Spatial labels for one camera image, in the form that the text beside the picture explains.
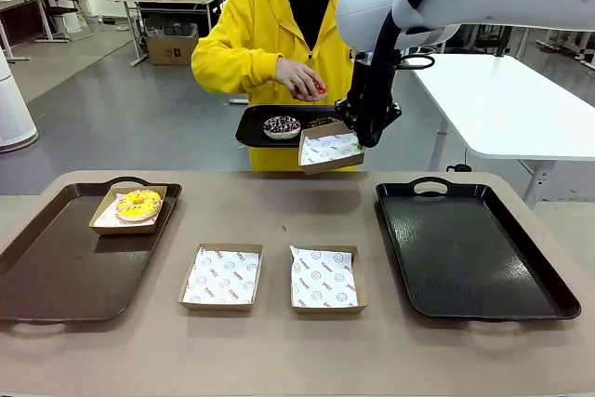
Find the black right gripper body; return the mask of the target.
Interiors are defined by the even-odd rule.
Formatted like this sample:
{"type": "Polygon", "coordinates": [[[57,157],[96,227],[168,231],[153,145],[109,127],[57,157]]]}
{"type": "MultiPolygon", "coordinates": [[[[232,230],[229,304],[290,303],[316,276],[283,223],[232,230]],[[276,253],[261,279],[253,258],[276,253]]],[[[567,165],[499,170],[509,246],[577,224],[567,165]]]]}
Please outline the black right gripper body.
{"type": "Polygon", "coordinates": [[[402,112],[392,99],[396,66],[374,68],[363,60],[354,61],[350,90],[336,102],[335,112],[357,136],[381,136],[402,112]]]}

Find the person's right hand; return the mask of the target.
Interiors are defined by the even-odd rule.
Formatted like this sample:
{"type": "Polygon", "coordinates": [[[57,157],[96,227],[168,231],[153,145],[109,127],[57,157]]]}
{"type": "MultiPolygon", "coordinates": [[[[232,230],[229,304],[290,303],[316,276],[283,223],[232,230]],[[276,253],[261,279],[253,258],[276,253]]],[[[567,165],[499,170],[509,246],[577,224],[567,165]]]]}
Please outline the person's right hand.
{"type": "Polygon", "coordinates": [[[284,86],[293,99],[311,102],[319,98],[317,87],[325,87],[320,75],[304,63],[285,58],[276,62],[274,79],[284,86]]]}

